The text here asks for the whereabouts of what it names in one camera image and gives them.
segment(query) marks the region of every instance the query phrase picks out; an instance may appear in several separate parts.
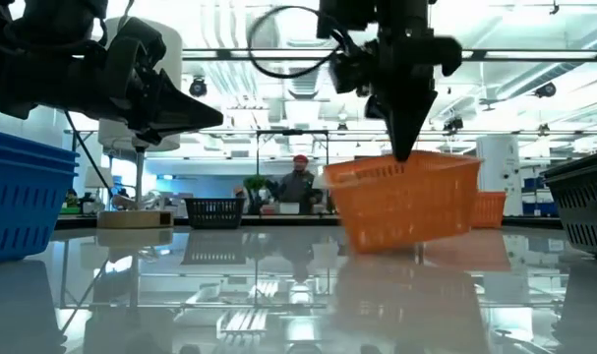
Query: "person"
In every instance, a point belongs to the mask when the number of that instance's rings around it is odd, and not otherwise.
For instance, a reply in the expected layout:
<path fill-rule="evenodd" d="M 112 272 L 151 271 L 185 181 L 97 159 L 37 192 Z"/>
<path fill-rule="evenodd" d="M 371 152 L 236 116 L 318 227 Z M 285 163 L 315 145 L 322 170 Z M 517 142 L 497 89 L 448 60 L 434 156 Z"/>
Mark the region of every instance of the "person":
<path fill-rule="evenodd" d="M 307 170 L 308 164 L 307 156 L 294 156 L 294 170 L 282 178 L 278 187 L 280 202 L 300 204 L 300 213 L 311 213 L 323 196 L 322 191 L 312 188 L 315 176 Z"/>
<path fill-rule="evenodd" d="M 127 191 L 125 188 L 121 188 L 121 189 L 119 190 L 119 193 L 118 193 L 118 195 L 119 195 L 119 196 L 123 196 L 123 197 L 125 197 L 125 198 L 130 198 L 130 196 L 128 196 L 128 191 Z"/>

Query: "wire basket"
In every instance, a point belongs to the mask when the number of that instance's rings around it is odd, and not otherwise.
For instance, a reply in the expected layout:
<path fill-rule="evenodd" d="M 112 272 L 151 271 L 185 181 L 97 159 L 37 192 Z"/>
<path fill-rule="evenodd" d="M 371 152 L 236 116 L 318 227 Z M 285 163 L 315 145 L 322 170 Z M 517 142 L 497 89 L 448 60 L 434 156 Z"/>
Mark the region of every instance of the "wire basket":
<path fill-rule="evenodd" d="M 480 160 L 413 151 L 326 167 L 337 211 L 355 252 L 397 249 L 468 232 Z"/>
<path fill-rule="evenodd" d="M 504 192 L 478 192 L 473 207 L 471 226 L 473 228 L 502 228 L 504 220 Z"/>
<path fill-rule="evenodd" d="M 0 133 L 0 262 L 46 249 L 77 154 Z"/>
<path fill-rule="evenodd" d="M 569 242 L 597 255 L 597 153 L 543 173 Z"/>
<path fill-rule="evenodd" d="M 196 229 L 236 229 L 241 226 L 243 198 L 185 199 L 189 223 Z"/>

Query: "black basket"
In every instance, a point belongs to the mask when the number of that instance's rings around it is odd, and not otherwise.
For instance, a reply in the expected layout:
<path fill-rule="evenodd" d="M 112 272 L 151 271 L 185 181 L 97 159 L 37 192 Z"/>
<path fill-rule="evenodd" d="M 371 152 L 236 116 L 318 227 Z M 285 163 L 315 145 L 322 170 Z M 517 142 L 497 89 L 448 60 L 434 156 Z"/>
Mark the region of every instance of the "black basket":
<path fill-rule="evenodd" d="M 597 256 L 597 153 L 543 175 L 569 242 Z"/>
<path fill-rule="evenodd" d="M 236 229 L 241 225 L 243 198 L 185 200 L 189 223 L 196 229 Z"/>

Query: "blue container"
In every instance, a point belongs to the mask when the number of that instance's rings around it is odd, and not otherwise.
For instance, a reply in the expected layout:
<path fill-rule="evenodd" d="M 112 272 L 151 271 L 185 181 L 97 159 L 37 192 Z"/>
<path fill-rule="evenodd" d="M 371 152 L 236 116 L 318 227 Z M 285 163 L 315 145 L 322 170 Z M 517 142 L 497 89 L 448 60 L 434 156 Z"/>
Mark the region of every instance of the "blue container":
<path fill-rule="evenodd" d="M 0 262 L 46 249 L 77 156 L 0 133 Z"/>
<path fill-rule="evenodd" d="M 543 177 L 526 178 L 523 181 L 523 189 L 526 191 L 534 191 L 545 188 Z"/>
<path fill-rule="evenodd" d="M 534 215 L 535 210 L 541 212 L 541 216 L 558 216 L 558 209 L 556 208 L 556 203 L 523 203 L 523 214 L 524 215 Z"/>

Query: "orange container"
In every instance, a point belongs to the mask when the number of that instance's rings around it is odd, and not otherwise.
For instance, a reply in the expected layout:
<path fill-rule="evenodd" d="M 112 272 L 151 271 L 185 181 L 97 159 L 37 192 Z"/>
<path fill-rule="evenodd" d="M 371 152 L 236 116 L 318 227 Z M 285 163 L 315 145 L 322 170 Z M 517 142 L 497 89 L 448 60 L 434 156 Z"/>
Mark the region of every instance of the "orange container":
<path fill-rule="evenodd" d="M 468 232 L 480 160 L 413 151 L 329 165 L 331 195 L 357 253 L 398 249 Z"/>
<path fill-rule="evenodd" d="M 475 228 L 501 228 L 504 219 L 504 192 L 478 192 L 471 218 Z"/>

